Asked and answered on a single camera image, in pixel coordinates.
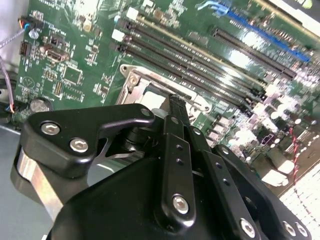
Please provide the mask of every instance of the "black metal arm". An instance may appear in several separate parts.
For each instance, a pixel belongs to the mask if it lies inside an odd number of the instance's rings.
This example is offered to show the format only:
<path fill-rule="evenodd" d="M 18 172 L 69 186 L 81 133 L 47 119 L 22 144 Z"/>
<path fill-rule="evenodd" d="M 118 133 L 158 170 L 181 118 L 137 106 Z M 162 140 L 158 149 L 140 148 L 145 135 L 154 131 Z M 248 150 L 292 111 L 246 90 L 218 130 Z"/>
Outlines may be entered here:
<path fill-rule="evenodd" d="M 48 240 L 312 239 L 230 149 L 209 148 L 182 100 L 170 96 L 161 108 L 164 119 L 128 104 L 27 120 L 11 180 L 46 207 Z M 88 187 L 102 155 L 139 160 Z"/>

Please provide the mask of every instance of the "green circuit board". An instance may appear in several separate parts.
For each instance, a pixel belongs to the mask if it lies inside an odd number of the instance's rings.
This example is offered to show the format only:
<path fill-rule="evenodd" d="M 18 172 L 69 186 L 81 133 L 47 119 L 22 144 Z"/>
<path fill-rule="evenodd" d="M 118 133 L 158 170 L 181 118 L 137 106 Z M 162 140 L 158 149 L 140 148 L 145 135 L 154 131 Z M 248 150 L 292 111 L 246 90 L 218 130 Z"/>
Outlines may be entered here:
<path fill-rule="evenodd" d="M 123 64 L 142 66 L 169 78 L 170 74 L 151 62 L 110 47 L 111 44 L 119 44 L 112 38 L 115 29 L 129 34 L 118 23 L 119 19 L 127 20 L 128 10 L 133 8 L 138 11 L 139 17 L 131 21 L 144 26 L 150 33 L 158 34 L 168 41 L 172 40 L 152 27 L 154 25 L 185 43 L 193 44 L 218 59 L 213 63 L 218 69 L 237 77 L 246 86 L 262 91 L 267 90 L 270 84 L 276 85 L 282 96 L 292 100 L 287 106 L 289 110 L 301 116 L 312 115 L 320 93 L 318 38 L 306 35 L 301 29 L 285 22 L 254 0 L 227 1 L 230 3 L 230 11 L 245 18 L 251 26 L 256 26 L 283 41 L 291 50 L 308 57 L 309 61 L 306 62 L 232 17 L 217 14 L 210 5 L 206 6 L 207 2 L 210 1 L 30 0 L 28 16 L 43 22 L 44 27 L 38 32 L 37 39 L 31 39 L 28 30 L 24 35 L 24 41 L 31 46 L 31 50 L 28 56 L 21 56 L 15 99 L 30 103 L 33 99 L 41 97 L 50 101 L 54 110 L 114 105 L 126 81 L 120 72 L 120 66 Z M 264 64 L 216 39 L 213 36 L 216 29 L 227 32 L 296 75 L 292 79 L 277 77 Z M 61 39 L 58 48 L 67 53 L 66 60 L 52 61 L 40 50 L 44 45 L 52 44 L 50 41 L 53 36 Z M 158 46 L 155 41 L 146 41 Z M 148 56 L 153 54 L 149 50 L 141 52 Z M 219 78 L 214 73 L 211 77 Z M 193 122 L 193 125 L 205 134 L 208 134 L 208 129 L 218 115 L 232 119 L 230 128 L 240 126 L 251 130 L 261 121 L 259 118 L 249 124 L 250 118 L 244 115 L 238 106 L 226 103 L 224 99 L 210 95 L 201 88 L 186 85 L 183 79 L 174 81 L 198 92 L 211 104 L 210 111 L 199 114 Z M 216 90 L 210 82 L 202 83 L 206 88 Z M 235 89 L 238 88 L 235 82 L 229 84 Z M 243 99 L 239 99 L 232 92 L 224 94 L 241 105 L 245 104 Z M 16 112 L 13 121 L 23 123 L 31 114 L 33 112 L 28 107 Z M 225 143 L 224 135 L 228 132 L 229 129 L 226 129 L 221 136 L 222 143 Z"/>

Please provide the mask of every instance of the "blue connector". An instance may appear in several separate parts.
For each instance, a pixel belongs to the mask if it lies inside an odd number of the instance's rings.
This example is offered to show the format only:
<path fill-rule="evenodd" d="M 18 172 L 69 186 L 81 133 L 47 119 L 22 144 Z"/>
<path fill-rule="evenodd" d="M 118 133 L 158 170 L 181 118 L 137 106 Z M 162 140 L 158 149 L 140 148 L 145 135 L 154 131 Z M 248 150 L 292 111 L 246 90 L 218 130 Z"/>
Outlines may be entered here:
<path fill-rule="evenodd" d="M 285 50 L 287 53 L 290 53 L 291 55 L 295 56 L 296 58 L 300 59 L 301 61 L 303 61 L 303 62 L 309 62 L 310 61 L 310 57 L 305 56 L 302 52 L 290 49 L 289 46 L 287 46 L 285 43 L 279 41 L 276 37 L 266 33 L 261 28 L 250 25 L 247 22 L 247 20 L 245 18 L 243 18 L 242 16 L 239 16 L 239 15 L 235 14 L 234 12 L 232 12 L 230 10 L 227 12 L 227 15 L 230 18 L 232 18 L 235 21 L 237 21 L 238 23 L 240 23 L 241 25 L 243 25 L 244 27 L 246 27 L 247 29 L 255 31 L 257 34 L 259 34 L 263 38 L 265 38 L 268 41 L 272 42 L 273 44 L 277 45 L 279 48 Z"/>

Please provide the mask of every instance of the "integrated circuit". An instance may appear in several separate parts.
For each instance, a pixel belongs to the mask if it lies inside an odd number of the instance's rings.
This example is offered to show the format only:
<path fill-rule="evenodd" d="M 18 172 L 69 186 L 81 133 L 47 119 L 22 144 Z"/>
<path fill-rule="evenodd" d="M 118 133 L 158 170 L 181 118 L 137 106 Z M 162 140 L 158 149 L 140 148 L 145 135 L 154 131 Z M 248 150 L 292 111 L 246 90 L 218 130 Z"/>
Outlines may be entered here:
<path fill-rule="evenodd" d="M 64 69 L 63 79 L 73 85 L 77 85 L 81 82 L 82 75 L 83 72 L 81 70 L 67 65 Z"/>

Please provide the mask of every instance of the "motherboard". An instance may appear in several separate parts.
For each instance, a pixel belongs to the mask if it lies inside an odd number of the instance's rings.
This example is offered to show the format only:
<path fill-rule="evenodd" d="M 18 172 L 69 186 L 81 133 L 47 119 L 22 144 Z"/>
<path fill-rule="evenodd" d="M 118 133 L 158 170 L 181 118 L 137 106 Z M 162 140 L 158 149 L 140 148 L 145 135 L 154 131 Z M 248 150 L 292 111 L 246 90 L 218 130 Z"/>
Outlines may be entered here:
<path fill-rule="evenodd" d="M 251 166 L 268 156 L 279 174 L 292 171 L 290 130 L 301 151 L 319 137 L 320 37 L 271 2 L 30 0 L 20 21 L 17 126 L 45 111 L 159 109 L 175 94 L 211 147 Z"/>

